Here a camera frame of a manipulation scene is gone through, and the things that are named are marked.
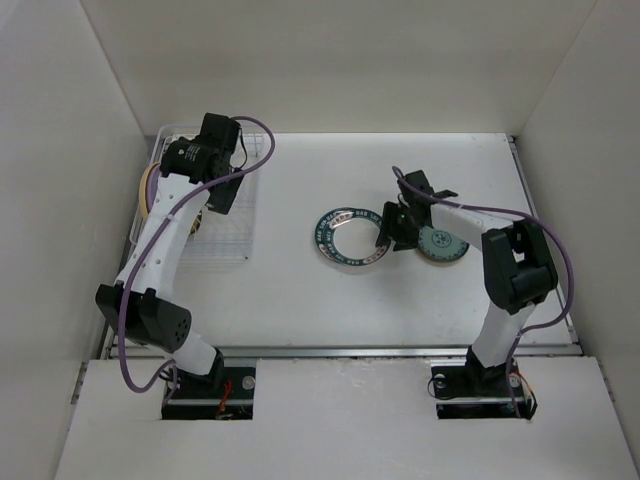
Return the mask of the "blue floral green plate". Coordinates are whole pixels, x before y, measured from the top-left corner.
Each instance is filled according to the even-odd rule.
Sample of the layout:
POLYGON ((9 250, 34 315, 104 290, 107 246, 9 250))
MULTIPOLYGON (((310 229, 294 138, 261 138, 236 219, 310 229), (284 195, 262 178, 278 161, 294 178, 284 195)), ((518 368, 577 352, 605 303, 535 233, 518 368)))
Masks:
POLYGON ((469 244, 446 231, 424 226, 419 231, 417 250, 428 260, 452 263, 468 252, 469 244))

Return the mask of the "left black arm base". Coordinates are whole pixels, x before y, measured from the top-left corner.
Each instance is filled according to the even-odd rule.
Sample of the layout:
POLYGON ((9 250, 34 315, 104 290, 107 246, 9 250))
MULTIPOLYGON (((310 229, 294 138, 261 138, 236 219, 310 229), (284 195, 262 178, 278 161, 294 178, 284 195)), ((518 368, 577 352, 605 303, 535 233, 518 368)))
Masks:
POLYGON ((252 420, 256 388, 257 362, 247 359, 226 360, 222 377, 216 384, 197 380, 181 370, 174 388, 173 373, 165 370, 166 382, 162 420, 252 420))

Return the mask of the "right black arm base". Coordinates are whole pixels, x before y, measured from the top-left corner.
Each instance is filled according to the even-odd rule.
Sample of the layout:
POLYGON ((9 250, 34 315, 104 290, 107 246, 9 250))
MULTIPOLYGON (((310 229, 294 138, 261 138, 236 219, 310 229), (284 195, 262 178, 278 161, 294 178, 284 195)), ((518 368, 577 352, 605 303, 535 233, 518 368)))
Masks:
POLYGON ((531 420, 538 409, 535 394, 517 369, 509 377, 499 374, 482 383, 465 365, 434 364, 428 392, 439 420, 531 420))

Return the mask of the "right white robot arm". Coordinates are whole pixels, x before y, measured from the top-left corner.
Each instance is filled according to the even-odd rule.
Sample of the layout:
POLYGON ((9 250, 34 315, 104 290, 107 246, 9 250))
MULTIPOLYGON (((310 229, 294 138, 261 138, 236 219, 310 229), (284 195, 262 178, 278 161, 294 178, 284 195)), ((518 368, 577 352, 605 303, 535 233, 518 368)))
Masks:
POLYGON ((558 274, 542 224, 524 212, 455 202, 450 190, 435 191, 421 170, 393 169, 400 199, 384 204, 376 244, 395 251, 418 247, 426 227, 444 231, 482 256, 489 308, 469 347, 465 386, 477 394, 495 387, 510 371, 514 345, 535 307, 555 290, 558 274))

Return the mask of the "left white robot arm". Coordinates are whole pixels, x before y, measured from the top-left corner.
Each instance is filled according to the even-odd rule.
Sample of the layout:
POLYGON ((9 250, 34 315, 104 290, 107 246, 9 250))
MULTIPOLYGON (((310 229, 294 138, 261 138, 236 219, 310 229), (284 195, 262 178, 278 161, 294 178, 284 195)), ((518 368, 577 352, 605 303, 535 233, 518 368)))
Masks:
POLYGON ((173 284, 196 217, 210 198, 221 202, 216 212, 230 210, 238 182, 210 183, 234 173, 231 157, 240 130, 235 119, 208 113, 197 136, 169 144, 156 168, 155 194, 134 251, 114 284, 100 285, 96 293, 119 339, 162 351, 205 397, 223 387, 222 356, 193 330, 190 311, 173 302, 173 284))

